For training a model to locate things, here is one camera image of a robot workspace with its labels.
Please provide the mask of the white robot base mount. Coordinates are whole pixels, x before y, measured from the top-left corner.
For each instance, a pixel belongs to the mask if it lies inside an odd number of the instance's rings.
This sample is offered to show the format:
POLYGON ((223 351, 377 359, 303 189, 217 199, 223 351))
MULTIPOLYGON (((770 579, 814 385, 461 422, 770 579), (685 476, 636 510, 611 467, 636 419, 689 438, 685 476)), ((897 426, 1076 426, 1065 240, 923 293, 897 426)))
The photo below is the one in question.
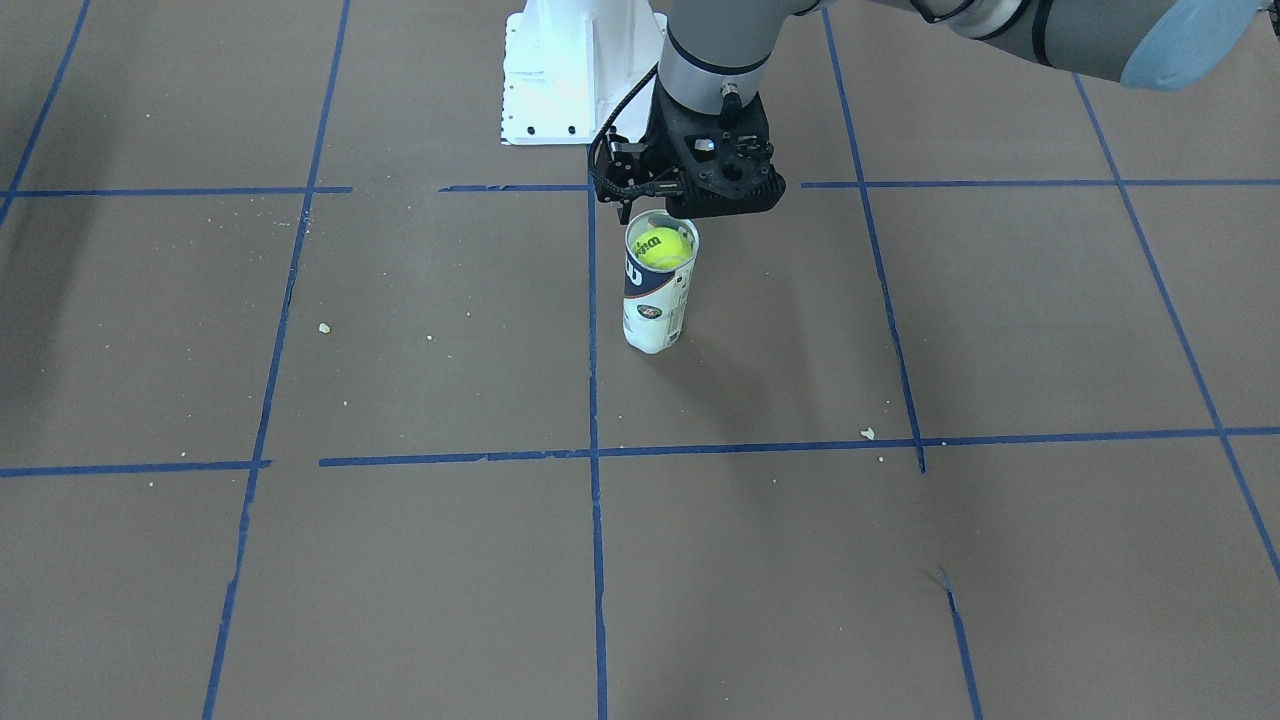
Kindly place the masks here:
POLYGON ((586 145, 660 58, 648 1, 527 1, 506 18, 500 141, 586 145))

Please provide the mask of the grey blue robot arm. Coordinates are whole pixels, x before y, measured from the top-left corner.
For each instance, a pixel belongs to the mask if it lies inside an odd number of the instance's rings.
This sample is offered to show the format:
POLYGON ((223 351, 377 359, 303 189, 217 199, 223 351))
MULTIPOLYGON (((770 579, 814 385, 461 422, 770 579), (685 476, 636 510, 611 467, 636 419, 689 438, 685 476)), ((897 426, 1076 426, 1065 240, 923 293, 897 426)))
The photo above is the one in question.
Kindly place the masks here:
MULTIPOLYGON (((650 100, 641 133, 603 120, 588 172, 620 223, 639 199, 678 219, 769 211, 787 183, 774 161, 762 96, 783 28, 824 1, 675 1, 660 55, 618 101, 650 100)), ((1036 67, 1172 92, 1208 76, 1272 1, 863 1, 856 18, 877 70, 943 38, 1036 67)))

